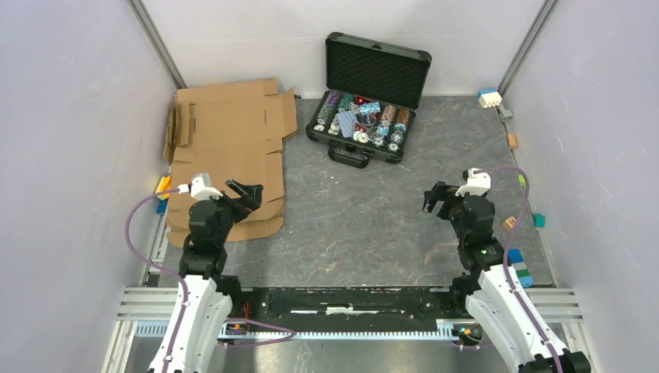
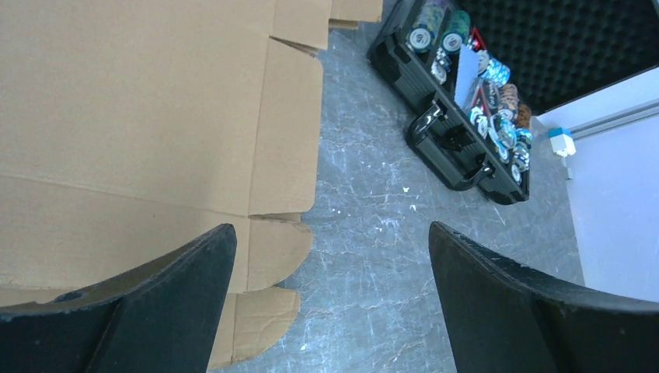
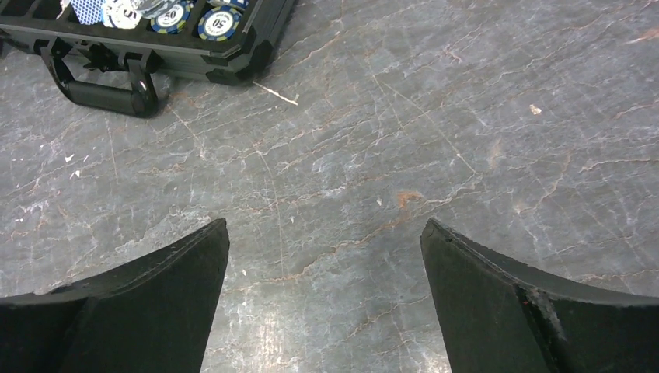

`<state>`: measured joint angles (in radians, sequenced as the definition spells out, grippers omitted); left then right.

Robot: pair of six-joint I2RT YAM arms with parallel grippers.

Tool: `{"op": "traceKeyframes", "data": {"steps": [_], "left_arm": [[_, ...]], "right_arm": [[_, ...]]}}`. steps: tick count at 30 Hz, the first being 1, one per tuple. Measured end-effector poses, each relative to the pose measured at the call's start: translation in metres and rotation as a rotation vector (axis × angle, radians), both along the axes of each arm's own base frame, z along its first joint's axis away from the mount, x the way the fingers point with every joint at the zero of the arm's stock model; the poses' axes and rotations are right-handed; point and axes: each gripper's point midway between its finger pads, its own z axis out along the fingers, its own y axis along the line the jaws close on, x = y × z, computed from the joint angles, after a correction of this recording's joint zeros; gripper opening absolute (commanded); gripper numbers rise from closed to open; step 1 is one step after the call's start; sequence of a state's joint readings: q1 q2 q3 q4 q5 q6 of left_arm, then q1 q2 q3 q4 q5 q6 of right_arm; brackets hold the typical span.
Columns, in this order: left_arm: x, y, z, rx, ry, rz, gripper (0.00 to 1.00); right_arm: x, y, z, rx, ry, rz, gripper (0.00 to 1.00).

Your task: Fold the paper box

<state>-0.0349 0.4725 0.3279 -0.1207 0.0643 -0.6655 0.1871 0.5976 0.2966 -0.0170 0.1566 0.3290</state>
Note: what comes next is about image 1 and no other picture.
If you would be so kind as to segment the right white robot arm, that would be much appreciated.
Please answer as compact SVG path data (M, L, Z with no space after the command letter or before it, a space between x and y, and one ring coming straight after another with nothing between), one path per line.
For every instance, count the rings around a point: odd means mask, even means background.
M493 233L495 206L486 195L459 193L437 182L424 193L424 210L441 208L458 239L459 258L468 271L452 281L449 308L472 316L483 328L511 372L590 372L582 351L572 351L551 330L514 271Z

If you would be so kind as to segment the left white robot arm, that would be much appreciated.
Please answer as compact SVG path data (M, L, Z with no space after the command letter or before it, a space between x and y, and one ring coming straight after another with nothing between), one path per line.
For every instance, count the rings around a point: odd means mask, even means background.
M233 226L260 208L263 186L235 180L225 184L235 197L213 187L207 173L175 189L189 194L194 203L176 272L176 302L150 372L205 372L222 324L243 309L238 278L222 273L228 257L225 244Z

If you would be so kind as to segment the brown cardboard box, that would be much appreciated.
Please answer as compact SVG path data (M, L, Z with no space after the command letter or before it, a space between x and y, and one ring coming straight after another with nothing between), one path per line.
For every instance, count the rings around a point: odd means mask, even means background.
M297 130L293 89L275 78L206 85L176 93L172 183L208 173L225 181L263 186L263 200L284 196L283 142Z

